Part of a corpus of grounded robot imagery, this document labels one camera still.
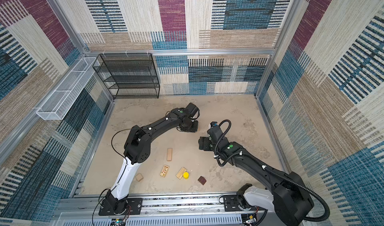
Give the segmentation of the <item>plain wood block centre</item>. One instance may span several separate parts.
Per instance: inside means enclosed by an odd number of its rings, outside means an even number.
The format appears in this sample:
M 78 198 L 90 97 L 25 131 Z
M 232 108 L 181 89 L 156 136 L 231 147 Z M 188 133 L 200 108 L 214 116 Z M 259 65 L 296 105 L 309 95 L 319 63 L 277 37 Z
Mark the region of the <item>plain wood block centre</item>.
M 167 149 L 167 162 L 171 162 L 172 158 L 173 158 L 173 149 L 172 148 L 168 148 Z

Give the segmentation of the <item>dark brown square block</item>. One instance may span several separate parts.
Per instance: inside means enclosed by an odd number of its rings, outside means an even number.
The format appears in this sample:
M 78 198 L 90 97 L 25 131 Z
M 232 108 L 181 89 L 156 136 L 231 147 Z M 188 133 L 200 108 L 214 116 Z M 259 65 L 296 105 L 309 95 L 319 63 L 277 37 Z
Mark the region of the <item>dark brown square block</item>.
M 198 182 L 199 182 L 200 184 L 202 184 L 202 185 L 205 185 L 206 182 L 207 182 L 207 180 L 206 180 L 203 176 L 200 176 L 200 177 L 198 178 Z

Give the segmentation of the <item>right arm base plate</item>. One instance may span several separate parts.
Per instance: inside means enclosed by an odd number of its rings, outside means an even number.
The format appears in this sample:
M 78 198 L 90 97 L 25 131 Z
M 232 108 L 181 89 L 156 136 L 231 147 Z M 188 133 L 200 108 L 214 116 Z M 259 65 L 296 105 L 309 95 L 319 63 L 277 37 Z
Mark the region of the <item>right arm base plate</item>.
M 265 210 L 256 206 L 246 208 L 240 206 L 236 195 L 222 195 L 219 197 L 219 203 L 224 206 L 225 212 L 256 212 Z

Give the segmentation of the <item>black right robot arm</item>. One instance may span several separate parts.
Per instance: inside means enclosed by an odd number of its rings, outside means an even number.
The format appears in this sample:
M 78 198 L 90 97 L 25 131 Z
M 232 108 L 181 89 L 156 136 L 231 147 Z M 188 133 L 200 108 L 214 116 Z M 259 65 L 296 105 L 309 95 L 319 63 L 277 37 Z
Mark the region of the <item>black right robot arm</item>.
M 279 219 L 287 226 L 297 226 L 306 219 L 314 207 L 310 193 L 301 187 L 305 184 L 302 178 L 291 172 L 289 174 L 277 170 L 246 150 L 237 142 L 230 142 L 226 138 L 229 129 L 224 132 L 221 123 L 211 122 L 207 137 L 199 139 L 199 149 L 212 151 L 220 167 L 231 165 L 247 172 L 250 176 L 262 183 L 272 194 L 272 206 Z

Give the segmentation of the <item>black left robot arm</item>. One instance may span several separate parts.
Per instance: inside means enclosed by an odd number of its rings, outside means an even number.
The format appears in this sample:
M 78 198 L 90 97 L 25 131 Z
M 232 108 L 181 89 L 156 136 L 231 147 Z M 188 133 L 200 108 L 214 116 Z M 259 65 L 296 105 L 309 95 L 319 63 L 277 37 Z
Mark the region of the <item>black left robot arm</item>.
M 122 214 L 128 206 L 127 198 L 137 170 L 150 156 L 152 141 L 173 128 L 185 133 L 197 132 L 199 116 L 199 108 L 189 103 L 187 107 L 172 109 L 152 124 L 129 129 L 122 154 L 122 168 L 114 186 L 102 200 L 102 208 L 109 207 L 113 214 Z

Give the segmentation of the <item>light wood block near cylinder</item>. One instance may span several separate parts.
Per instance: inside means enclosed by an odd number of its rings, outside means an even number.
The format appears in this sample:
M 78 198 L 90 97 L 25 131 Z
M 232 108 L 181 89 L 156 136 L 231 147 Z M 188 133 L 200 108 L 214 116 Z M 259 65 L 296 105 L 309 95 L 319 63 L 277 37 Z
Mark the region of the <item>light wood block near cylinder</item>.
M 186 173 L 186 172 L 187 172 L 187 169 L 184 168 L 184 167 L 182 167 L 182 168 L 178 171 L 178 173 L 176 174 L 176 177 L 180 180 L 180 179 L 183 177 L 184 173 Z

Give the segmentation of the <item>small square wood block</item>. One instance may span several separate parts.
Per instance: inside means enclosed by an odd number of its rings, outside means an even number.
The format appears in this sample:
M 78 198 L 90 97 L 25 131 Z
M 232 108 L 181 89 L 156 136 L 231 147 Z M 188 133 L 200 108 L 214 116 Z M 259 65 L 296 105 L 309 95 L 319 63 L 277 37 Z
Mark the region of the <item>small square wood block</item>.
M 136 179 L 138 182 L 141 182 L 141 181 L 144 179 L 144 177 L 143 177 L 143 175 L 142 175 L 141 173 L 139 173 L 139 174 L 137 174 L 137 175 L 135 176 L 135 179 Z

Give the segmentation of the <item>aluminium front rail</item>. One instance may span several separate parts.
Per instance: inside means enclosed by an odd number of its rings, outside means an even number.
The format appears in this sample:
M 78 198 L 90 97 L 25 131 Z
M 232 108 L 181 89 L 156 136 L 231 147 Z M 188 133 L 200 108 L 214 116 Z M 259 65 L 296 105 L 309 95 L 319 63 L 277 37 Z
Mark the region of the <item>aluminium front rail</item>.
M 141 199 L 135 204 L 139 213 L 119 216 L 100 216 L 100 198 L 96 195 L 79 195 L 62 199 L 51 219 L 51 226 L 243 226 L 254 216 L 259 226 L 282 226 L 278 216 L 264 210 L 231 210 L 226 196 L 235 192 L 193 194 L 133 194 Z

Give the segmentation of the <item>patterned wood block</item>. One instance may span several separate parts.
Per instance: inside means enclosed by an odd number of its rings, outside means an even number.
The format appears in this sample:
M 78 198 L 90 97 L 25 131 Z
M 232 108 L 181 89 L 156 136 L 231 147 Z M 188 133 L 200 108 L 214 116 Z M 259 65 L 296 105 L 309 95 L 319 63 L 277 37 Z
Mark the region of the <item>patterned wood block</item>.
M 164 165 L 162 170 L 161 170 L 160 176 L 165 178 L 167 173 L 168 173 L 168 171 L 169 171 L 169 168 L 170 167 L 168 165 Z

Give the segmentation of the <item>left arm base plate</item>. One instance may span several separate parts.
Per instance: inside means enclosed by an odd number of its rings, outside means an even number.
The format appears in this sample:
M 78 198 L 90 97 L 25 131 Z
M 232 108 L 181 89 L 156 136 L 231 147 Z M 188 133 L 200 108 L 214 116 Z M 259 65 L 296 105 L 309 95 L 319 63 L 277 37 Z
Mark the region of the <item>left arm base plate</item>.
M 139 215 L 142 210 L 143 198 L 125 198 L 117 201 L 114 198 L 104 199 L 99 209 L 99 216 Z

